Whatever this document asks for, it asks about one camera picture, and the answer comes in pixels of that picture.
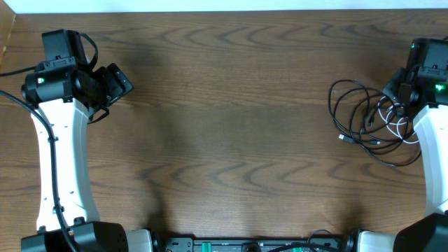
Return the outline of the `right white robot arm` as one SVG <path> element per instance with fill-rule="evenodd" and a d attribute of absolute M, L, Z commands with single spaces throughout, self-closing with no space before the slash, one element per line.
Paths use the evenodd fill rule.
<path fill-rule="evenodd" d="M 426 212 L 399 231 L 394 251 L 447 250 L 447 41 L 413 40 L 407 66 L 384 88 L 412 121 L 423 158 Z"/>

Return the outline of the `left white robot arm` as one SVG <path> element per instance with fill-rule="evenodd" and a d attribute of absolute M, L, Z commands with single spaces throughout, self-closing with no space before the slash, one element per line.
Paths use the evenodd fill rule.
<path fill-rule="evenodd" d="M 116 64 L 97 67 L 88 35 L 60 29 L 42 35 L 45 60 L 27 75 L 22 96 L 38 137 L 41 201 L 36 234 L 23 251 L 152 251 L 148 230 L 126 231 L 100 219 L 92 190 L 87 127 L 133 88 Z"/>

